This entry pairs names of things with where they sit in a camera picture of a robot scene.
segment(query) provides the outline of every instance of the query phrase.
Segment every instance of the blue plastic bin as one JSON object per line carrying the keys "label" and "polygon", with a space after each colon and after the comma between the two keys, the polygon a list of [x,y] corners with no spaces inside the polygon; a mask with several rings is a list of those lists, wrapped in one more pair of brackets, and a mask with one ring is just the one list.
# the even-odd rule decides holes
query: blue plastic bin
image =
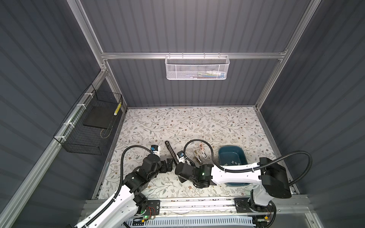
{"label": "blue plastic bin", "polygon": [[[246,156],[243,150],[238,146],[222,146],[218,151],[219,164],[235,166],[232,161],[240,163],[241,165],[247,165]],[[246,186],[250,183],[226,183],[230,187]]]}

